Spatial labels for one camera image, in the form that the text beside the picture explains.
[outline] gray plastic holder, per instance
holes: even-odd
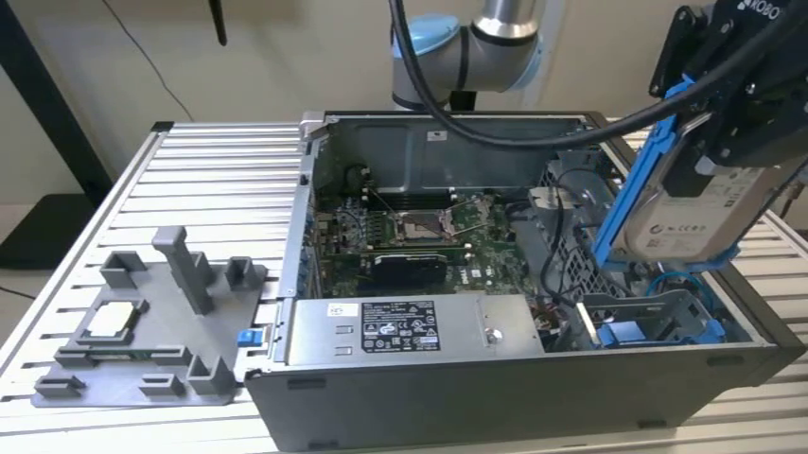
[[[265,268],[248,257],[209,264],[204,253],[188,252],[184,238],[182,227],[157,229],[152,244],[168,263],[144,264],[130,252],[109,255],[106,285],[57,349],[57,365],[34,384],[34,406],[232,401],[236,337],[255,316]]]

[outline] blue drive bracket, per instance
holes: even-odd
[[[665,98],[685,91],[689,86],[693,85],[694,82],[689,76],[682,76],[682,78],[683,81],[667,90]],[[645,145],[639,150],[634,165],[631,166],[626,183],[617,195],[614,206],[611,207],[603,225],[596,232],[591,252],[596,260],[596,265],[600,268],[607,270],[622,270],[629,265],[627,262],[618,261],[615,257],[611,256],[613,243],[626,219],[631,215],[635,202],[642,194],[642,188],[654,173],[659,159],[673,149],[677,138],[677,116],[671,115],[654,125],[654,129],[651,130]],[[737,253],[738,248],[737,244],[734,244],[707,262],[677,263],[675,265],[678,269],[690,272],[714,270],[721,268]]]

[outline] black pole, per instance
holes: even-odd
[[[0,0],[0,65],[88,200],[97,207],[112,181],[6,0]]]
[[[227,29],[224,28],[224,13],[221,11],[221,0],[208,0],[211,14],[213,15],[213,27],[216,28],[216,38],[219,44],[227,45]]]

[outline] black stand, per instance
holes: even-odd
[[[0,0],[0,64],[84,191],[45,196],[0,245],[0,268],[48,270],[78,237],[112,181],[6,0]]]

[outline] motherboard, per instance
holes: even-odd
[[[451,193],[438,209],[368,194],[316,215],[324,297],[536,293],[498,194]]]

